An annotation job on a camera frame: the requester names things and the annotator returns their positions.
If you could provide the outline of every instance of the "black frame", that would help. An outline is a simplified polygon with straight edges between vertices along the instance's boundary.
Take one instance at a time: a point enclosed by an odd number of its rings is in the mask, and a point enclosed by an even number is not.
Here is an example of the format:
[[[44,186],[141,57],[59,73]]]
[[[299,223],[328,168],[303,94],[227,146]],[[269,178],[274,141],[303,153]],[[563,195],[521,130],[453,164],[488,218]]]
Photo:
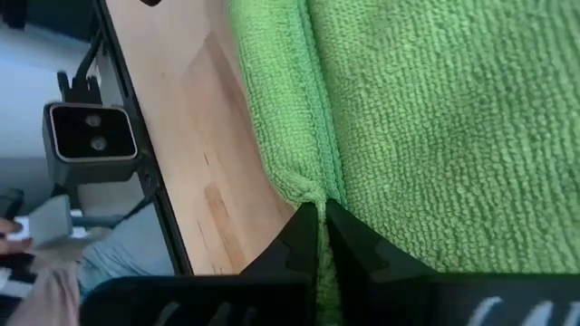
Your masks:
[[[127,63],[122,55],[119,39],[115,33],[106,0],[94,0],[94,6],[97,20],[101,27],[103,44],[109,52],[117,77],[117,83],[121,88],[123,108],[131,117],[137,146],[141,153],[146,153],[137,169],[143,193],[155,205],[161,231],[165,237],[169,257],[173,263],[175,273],[192,275],[194,271],[189,262],[188,253],[183,243],[173,208],[171,207],[169,195],[165,188],[163,177],[161,176],[155,151],[153,150],[137,95],[131,82]]]

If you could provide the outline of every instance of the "jeans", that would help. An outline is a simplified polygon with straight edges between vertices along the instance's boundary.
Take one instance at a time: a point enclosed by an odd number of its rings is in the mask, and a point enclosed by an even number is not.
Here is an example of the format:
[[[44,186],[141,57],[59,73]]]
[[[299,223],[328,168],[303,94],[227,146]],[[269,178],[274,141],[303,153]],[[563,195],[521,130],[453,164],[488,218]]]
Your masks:
[[[122,221],[104,239],[88,245],[78,264],[81,298],[113,278],[174,274],[153,204]]]

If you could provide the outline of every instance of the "wooden surface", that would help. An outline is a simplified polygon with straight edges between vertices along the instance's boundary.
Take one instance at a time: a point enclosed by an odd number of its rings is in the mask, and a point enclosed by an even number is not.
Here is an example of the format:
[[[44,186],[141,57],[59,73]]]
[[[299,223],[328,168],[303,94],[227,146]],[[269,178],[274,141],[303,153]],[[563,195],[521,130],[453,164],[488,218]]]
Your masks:
[[[294,213],[258,156],[225,1],[108,1],[196,274],[241,271]]]

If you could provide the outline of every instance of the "hand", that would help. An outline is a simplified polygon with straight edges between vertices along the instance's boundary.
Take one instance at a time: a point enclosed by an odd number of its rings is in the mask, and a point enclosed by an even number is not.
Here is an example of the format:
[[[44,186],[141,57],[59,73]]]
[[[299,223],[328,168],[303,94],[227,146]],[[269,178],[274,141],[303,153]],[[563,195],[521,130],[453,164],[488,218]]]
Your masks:
[[[33,242],[31,238],[20,241],[6,240],[6,235],[18,233],[20,230],[22,230],[22,226],[19,223],[0,217],[0,255],[18,254],[28,249]]]

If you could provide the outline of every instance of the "cable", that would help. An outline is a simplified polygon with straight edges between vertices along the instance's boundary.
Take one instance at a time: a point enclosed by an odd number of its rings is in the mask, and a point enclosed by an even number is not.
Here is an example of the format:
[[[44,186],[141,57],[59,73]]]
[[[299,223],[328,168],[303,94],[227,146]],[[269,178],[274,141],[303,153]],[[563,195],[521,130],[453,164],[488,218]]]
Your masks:
[[[77,81],[85,80],[87,72],[89,72],[89,68],[91,68],[91,63],[97,56],[97,52],[99,51],[101,43],[102,43],[102,32],[101,30],[98,30],[97,34],[94,35],[94,38],[92,39],[89,52],[87,52],[84,58],[82,58],[81,64],[79,64],[79,69],[77,69],[73,80]]]

